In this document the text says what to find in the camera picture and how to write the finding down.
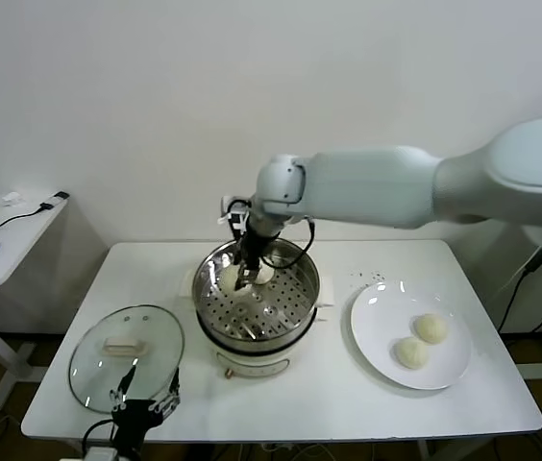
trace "floor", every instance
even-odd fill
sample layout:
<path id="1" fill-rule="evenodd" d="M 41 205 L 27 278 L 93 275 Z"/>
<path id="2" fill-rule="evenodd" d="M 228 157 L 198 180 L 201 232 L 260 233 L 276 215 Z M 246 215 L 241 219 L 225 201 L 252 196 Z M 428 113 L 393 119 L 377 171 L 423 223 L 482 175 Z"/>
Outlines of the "floor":
<path id="1" fill-rule="evenodd" d="M 12 346 L 21 344 L 18 340 L 8 341 Z M 60 340 L 55 338 L 39 341 L 37 350 L 34 352 L 31 363 L 33 365 L 47 366 L 51 363 L 53 355 L 60 345 Z M 538 343 L 521 341 L 510 347 L 510 351 L 517 363 L 528 361 L 542 361 L 542 346 Z M 529 382 L 540 409 L 542 410 L 542 381 Z M 9 399 L 5 412 L 15 419 L 21 421 L 25 415 L 26 408 L 32 400 L 36 386 L 34 384 L 18 384 Z M 434 451 L 442 448 L 447 441 L 439 440 L 430 442 L 430 449 Z M 533 439 L 526 436 L 500 437 L 497 442 L 497 449 L 500 455 L 496 457 L 492 443 L 482 447 L 473 453 L 466 461 L 537 461 L 542 460 L 542 455 L 535 448 Z M 260 446 L 244 446 L 242 448 L 241 460 L 245 461 L 290 461 L 307 446 L 299 446 L 288 449 L 278 449 L 273 453 L 265 452 Z M 372 459 L 371 444 L 329 444 L 326 448 L 331 451 L 337 461 Z M 186 445 L 163 445 L 145 446 L 143 449 L 143 460 L 145 461 L 181 461 L 197 460 L 206 461 L 238 461 L 240 446 L 186 446 Z M 0 438 L 0 461 L 59 461 L 63 458 L 78 458 L 77 451 L 60 442 L 47 442 L 31 440 L 24 437 L 16 423 L 9 424 L 4 436 Z M 330 459 L 327 453 L 320 447 L 308 448 L 298 459 L 317 458 L 320 460 Z M 419 461 L 418 448 L 415 442 L 390 442 L 375 445 L 375 459 L 385 461 Z"/>

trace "white side table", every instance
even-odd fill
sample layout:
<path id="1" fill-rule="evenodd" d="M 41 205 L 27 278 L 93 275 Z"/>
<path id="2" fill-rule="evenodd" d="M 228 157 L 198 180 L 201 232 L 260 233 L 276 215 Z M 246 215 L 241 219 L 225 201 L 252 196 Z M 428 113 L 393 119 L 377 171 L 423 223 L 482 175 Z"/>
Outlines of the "white side table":
<path id="1" fill-rule="evenodd" d="M 265 379 L 224 378 L 191 299 L 180 297 L 187 271 L 219 243 L 122 243 L 111 248 L 40 384 L 22 432 L 34 438 L 80 440 L 107 418 L 83 408 L 68 387 L 70 356 L 103 317 L 128 305 L 172 311 L 185 332 L 180 365 L 182 402 L 146 440 L 155 443 L 371 442 L 464 438 L 432 459 L 458 459 L 495 434 L 532 432 L 542 414 L 448 246 L 441 241 L 316 242 L 320 274 L 333 278 L 335 305 L 319 310 L 299 363 Z M 361 357 L 346 327 L 351 299 L 380 272 L 425 283 L 456 307 L 471 331 L 467 374 L 441 391 L 407 389 L 380 376 Z M 110 426 L 90 442 L 106 441 Z"/>
<path id="2" fill-rule="evenodd" d="M 35 211 L 46 199 L 48 197 L 36 197 L 23 206 L 4 207 L 0 196 L 0 223 L 12 216 Z M 0 229 L 0 285 L 11 276 L 64 206 L 65 202 L 62 202 L 53 209 L 14 220 Z M 34 347 L 33 343 L 25 343 L 14 351 L 0 338 L 0 364 L 7 370 L 0 381 L 0 410 L 17 382 L 42 381 L 46 367 L 32 367 L 27 363 Z"/>

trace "white robotic arm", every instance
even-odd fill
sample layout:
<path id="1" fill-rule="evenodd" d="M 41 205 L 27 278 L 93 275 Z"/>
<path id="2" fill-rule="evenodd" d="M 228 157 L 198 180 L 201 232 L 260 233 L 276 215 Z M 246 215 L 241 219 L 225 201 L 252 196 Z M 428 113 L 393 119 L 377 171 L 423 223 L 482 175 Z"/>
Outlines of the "white robotic arm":
<path id="1" fill-rule="evenodd" d="M 413 147 L 273 158 L 259 172 L 250 231 L 277 236 L 303 216 L 401 229 L 494 218 L 542 246 L 542 120 L 456 158 Z"/>

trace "steamed bun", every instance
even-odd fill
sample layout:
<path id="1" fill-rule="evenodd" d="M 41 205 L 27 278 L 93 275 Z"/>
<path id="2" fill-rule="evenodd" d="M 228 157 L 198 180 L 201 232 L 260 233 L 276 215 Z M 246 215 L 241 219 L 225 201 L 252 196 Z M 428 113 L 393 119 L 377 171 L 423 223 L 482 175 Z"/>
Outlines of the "steamed bun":
<path id="1" fill-rule="evenodd" d="M 414 329 L 423 341 L 431 344 L 439 344 L 448 336 L 448 324 L 437 314 L 421 315 L 416 319 Z"/>
<path id="2" fill-rule="evenodd" d="M 419 370 L 429 362 L 427 345 L 413 337 L 400 340 L 395 345 L 395 354 L 402 365 L 412 370 Z"/>
<path id="3" fill-rule="evenodd" d="M 239 266 L 231 264 L 225 267 L 217 280 L 217 286 L 222 293 L 226 296 L 243 296 L 247 295 L 252 290 L 252 285 L 245 285 L 244 287 L 235 290 L 234 286 L 239 278 Z"/>

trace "white wall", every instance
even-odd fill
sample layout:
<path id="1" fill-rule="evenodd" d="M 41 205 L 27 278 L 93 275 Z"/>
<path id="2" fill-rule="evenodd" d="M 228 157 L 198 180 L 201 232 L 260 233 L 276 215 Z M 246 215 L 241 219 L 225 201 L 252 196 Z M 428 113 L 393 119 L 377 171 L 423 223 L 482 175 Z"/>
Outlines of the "white wall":
<path id="1" fill-rule="evenodd" d="M 15 329 L 63 329 L 114 242 L 226 237 L 219 197 L 250 194 L 277 153 L 405 143 L 452 156 L 538 116 L 542 1 L 0 1 L 0 191 L 63 189 L 74 208 L 60 255 L 49 238 L 35 276 L 0 291 L 0 329 L 13 329 L 12 293 L 38 285 L 49 301 L 26 301 L 39 320 Z M 481 292 L 530 251 L 510 239 L 492 272 L 495 224 L 318 233 L 447 238 Z M 48 257 L 55 271 L 40 271 Z M 51 327 L 48 304 L 63 318 Z"/>

